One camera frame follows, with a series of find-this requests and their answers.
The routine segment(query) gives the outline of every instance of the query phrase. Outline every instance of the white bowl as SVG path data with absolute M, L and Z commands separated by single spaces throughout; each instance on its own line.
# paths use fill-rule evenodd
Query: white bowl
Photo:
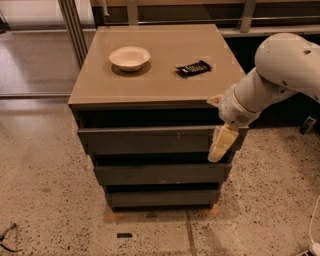
M 127 46 L 119 48 L 110 54 L 109 60 L 123 71 L 138 71 L 149 61 L 150 53 L 141 47 Z

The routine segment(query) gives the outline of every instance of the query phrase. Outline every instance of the drawer cabinet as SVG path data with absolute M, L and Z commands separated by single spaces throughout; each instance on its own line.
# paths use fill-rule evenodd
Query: drawer cabinet
M 151 61 L 137 72 L 116 71 L 107 56 L 126 44 L 152 49 Z M 199 58 L 211 72 L 177 74 L 177 65 Z M 223 122 L 207 100 L 244 75 L 214 24 L 99 27 L 69 106 L 109 206 L 211 207 L 247 130 L 219 163 L 208 162 Z

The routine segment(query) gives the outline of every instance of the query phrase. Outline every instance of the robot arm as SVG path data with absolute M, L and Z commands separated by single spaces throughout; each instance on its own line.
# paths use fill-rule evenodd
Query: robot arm
M 290 33 L 267 38 L 258 48 L 256 67 L 223 95 L 208 99 L 225 122 L 215 130 L 208 159 L 219 161 L 263 109 L 297 92 L 320 103 L 320 46 Z

